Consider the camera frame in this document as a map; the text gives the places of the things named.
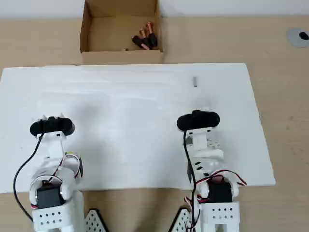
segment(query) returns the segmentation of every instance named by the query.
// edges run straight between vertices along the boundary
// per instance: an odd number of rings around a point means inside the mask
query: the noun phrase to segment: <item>white wire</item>
[[[81,162],[80,162],[80,159],[79,159],[79,157],[77,155],[75,155],[73,153],[66,153],[64,155],[64,157],[62,158],[61,166],[64,164],[65,157],[69,158],[68,156],[73,156],[74,158],[77,159],[78,165],[77,165],[77,170],[74,172],[74,177],[75,177],[78,174],[78,172],[79,172],[79,169],[81,167]]]
[[[62,180],[58,177],[58,176],[55,176],[55,175],[40,175],[38,176],[37,178],[35,178],[31,184],[30,184],[30,188],[31,186],[33,185],[33,183],[37,180],[49,180],[50,178],[55,178],[57,180],[59,180],[61,183],[62,183]]]

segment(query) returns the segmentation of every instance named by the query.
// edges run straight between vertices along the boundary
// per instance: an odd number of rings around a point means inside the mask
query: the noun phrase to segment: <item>red wire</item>
[[[211,179],[211,178],[215,177],[218,173],[222,173],[222,172],[230,172],[230,173],[235,174],[239,178],[239,180],[241,180],[241,182],[243,182],[244,185],[247,185],[247,183],[240,177],[240,175],[238,175],[236,172],[233,172],[233,171],[227,170],[227,169],[218,170],[218,171],[214,172],[213,174],[211,174],[210,176],[207,176],[207,177],[204,177],[204,178],[198,180],[197,184],[199,184],[203,181],[206,181],[208,179]]]

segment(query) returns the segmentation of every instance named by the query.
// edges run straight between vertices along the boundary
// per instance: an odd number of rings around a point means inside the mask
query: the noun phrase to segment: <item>perforated white bracket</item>
[[[179,209],[169,232],[186,232],[185,226],[191,226],[191,215],[186,208]]]
[[[205,224],[239,224],[239,202],[202,204],[202,219]]]
[[[96,210],[90,210],[85,218],[86,232],[106,232],[104,222]]]

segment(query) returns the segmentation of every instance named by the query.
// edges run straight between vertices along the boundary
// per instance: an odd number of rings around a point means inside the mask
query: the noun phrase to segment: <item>white board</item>
[[[193,76],[198,87],[193,87]],[[177,118],[208,107],[221,122],[225,167],[249,186],[275,178],[245,64],[162,64],[8,68],[0,82],[0,192],[12,192],[18,167],[37,140],[30,125],[63,113],[75,126],[64,148],[84,161],[80,189],[191,189]],[[18,191],[43,157],[22,170]]]

